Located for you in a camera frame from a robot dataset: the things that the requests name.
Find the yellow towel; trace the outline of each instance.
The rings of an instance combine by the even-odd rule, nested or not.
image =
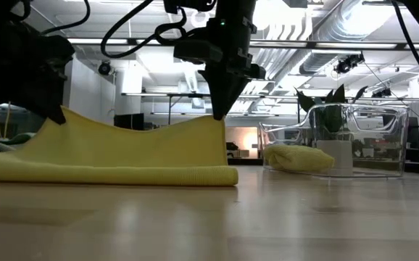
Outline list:
[[[333,167],[335,159],[320,149],[295,145],[271,145],[264,152],[268,164],[276,170],[323,171]]]
[[[0,153],[0,181],[232,186],[225,126],[212,117],[151,131],[116,128],[63,108],[15,152]]]

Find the transparent container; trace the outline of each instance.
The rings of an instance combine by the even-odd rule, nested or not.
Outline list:
[[[332,169],[305,174],[398,178],[404,172],[408,119],[408,108],[316,105],[297,125],[260,123],[262,150],[273,144],[300,145],[334,157]],[[271,168],[266,159],[264,166]]]

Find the wooden table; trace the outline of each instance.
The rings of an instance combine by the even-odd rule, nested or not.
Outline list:
[[[419,175],[233,188],[0,183],[0,260],[419,260]]]

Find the ceiling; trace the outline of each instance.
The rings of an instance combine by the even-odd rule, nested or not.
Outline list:
[[[309,15],[312,26],[321,21],[338,2],[339,0],[323,0],[324,5],[322,8],[311,11]],[[99,0],[91,0],[91,16],[88,22],[76,28],[64,30],[62,33],[67,37],[102,38],[114,23],[127,12],[131,11],[136,5],[105,4],[99,2]],[[28,18],[28,22],[38,30],[45,30],[53,27],[53,25],[64,25],[78,21],[82,19],[86,11],[83,1],[76,0],[35,0],[32,2],[32,6],[34,12]],[[402,12],[413,41],[419,42],[419,25],[406,9],[403,9]],[[193,19],[191,18],[193,12],[188,9],[187,13],[190,18],[186,29],[189,30],[193,28],[190,22]],[[271,13],[269,12],[263,15],[270,16]],[[396,16],[393,13],[389,16],[390,18],[381,27],[367,36],[364,41],[405,41]],[[197,24],[198,21],[204,18],[204,15],[196,14],[195,17],[195,24]],[[158,25],[175,22],[179,19],[179,15],[167,14],[165,12],[162,1],[155,0],[153,4],[136,15],[130,22],[125,23],[114,34],[114,38],[145,38],[150,36]],[[273,26],[270,26],[265,30],[258,30],[258,33],[252,36],[252,39],[269,39],[270,33],[274,31],[272,28]],[[175,38],[178,35],[176,32],[170,31],[163,36],[166,38]],[[128,47],[112,46],[108,50],[127,51]],[[84,59],[92,66],[96,66],[104,59],[99,46],[80,46],[77,49],[77,53],[80,59]],[[254,55],[255,60],[260,57],[259,49],[252,49],[250,53]],[[297,87],[304,88],[305,84],[307,84],[306,87],[309,90],[318,90],[318,92],[321,92],[321,90],[330,90],[344,84],[346,89],[352,94],[353,91],[357,91],[357,89],[363,86],[374,86],[380,83],[381,80],[398,78],[399,81],[392,83],[392,85],[395,89],[405,90],[405,86],[407,86],[407,81],[405,80],[417,76],[417,73],[419,73],[417,63],[408,51],[365,51],[363,54],[367,65],[378,78],[372,74],[367,66],[360,65],[348,75],[336,79],[336,75],[331,72],[331,66],[329,66],[325,67],[324,71],[318,73],[315,77],[309,78]],[[145,88],[150,88],[153,91],[160,91],[160,86],[177,86],[179,82],[185,82],[186,80],[183,71],[179,70],[176,66],[176,63],[179,63],[179,61],[173,59],[173,49],[170,47],[145,47],[137,51],[136,55],[130,56],[129,59],[138,61],[144,67],[146,73],[144,74],[143,85]],[[289,62],[288,59],[276,61],[275,59],[279,59],[279,56],[276,55],[273,55],[271,59],[271,62],[277,62],[280,65]],[[112,65],[117,70],[123,70],[129,65],[129,61],[127,59],[113,60]],[[195,74],[195,77],[199,82],[204,80],[198,73]],[[272,87],[280,84],[279,79],[275,78],[273,80],[276,83],[265,85],[266,89],[270,88],[268,91],[273,91]],[[290,78],[285,78],[284,81],[290,80],[298,80],[298,77],[291,76]],[[276,91],[280,95],[285,95],[289,90],[285,86],[277,86]]]

